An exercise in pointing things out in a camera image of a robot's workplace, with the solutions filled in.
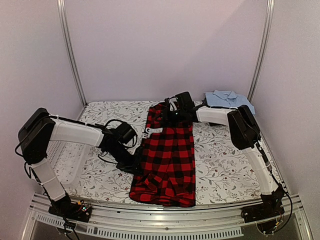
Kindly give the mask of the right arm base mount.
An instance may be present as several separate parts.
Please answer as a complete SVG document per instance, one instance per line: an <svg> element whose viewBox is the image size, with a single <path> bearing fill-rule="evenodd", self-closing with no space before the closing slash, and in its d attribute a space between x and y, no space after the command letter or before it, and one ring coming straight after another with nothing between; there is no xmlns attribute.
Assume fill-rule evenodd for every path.
<svg viewBox="0 0 320 240"><path fill-rule="evenodd" d="M245 223L256 223L258 231L264 235L274 234L285 213L282 202L275 207L270 202L245 206L240 216Z"/></svg>

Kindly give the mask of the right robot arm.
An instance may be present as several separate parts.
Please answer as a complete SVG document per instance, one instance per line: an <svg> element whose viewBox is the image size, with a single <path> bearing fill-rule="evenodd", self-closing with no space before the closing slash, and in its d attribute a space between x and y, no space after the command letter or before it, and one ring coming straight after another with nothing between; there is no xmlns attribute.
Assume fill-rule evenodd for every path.
<svg viewBox="0 0 320 240"><path fill-rule="evenodd" d="M271 162L261 144L259 125L247 105L210 106L208 100L196 105L190 93L185 91L164 100L164 112L160 119L170 127L179 123L208 123L228 127L232 144L249 160L261 192L262 203L244 207L242 216L256 220L284 214L282 199L288 193L273 173Z"/></svg>

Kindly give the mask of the red black plaid shirt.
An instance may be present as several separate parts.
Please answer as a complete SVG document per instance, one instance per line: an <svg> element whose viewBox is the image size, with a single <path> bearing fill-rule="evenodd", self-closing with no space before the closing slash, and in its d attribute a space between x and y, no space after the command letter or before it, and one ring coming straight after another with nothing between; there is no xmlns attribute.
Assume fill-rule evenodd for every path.
<svg viewBox="0 0 320 240"><path fill-rule="evenodd" d="M138 203L190 208L196 204L193 125L162 121L164 102L149 108L141 140L141 174L133 176L129 198Z"/></svg>

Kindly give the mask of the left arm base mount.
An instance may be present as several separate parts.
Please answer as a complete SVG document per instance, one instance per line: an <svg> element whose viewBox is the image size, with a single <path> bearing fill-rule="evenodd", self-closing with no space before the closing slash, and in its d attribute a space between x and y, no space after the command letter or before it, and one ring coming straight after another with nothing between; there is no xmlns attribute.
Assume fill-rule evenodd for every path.
<svg viewBox="0 0 320 240"><path fill-rule="evenodd" d="M92 214L92 205L88 202L60 199L51 203L48 212L62 218L88 223Z"/></svg>

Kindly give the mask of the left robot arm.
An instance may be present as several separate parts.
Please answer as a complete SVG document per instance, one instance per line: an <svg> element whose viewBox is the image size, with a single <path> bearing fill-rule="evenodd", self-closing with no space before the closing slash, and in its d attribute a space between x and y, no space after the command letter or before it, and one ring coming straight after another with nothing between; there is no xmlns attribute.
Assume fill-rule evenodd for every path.
<svg viewBox="0 0 320 240"><path fill-rule="evenodd" d="M110 154L116 161L116 168L129 174L140 174L140 154L129 153L127 144L137 143L136 131L126 122L120 120L116 128L107 125L89 124L57 115L51 115L45 108L38 108L18 132L16 154L31 167L35 178L45 190L48 198L55 202L55 209L63 216L74 213L63 185L58 180L51 164L48 162L47 148L50 142L69 142L96 147L103 153Z"/></svg>

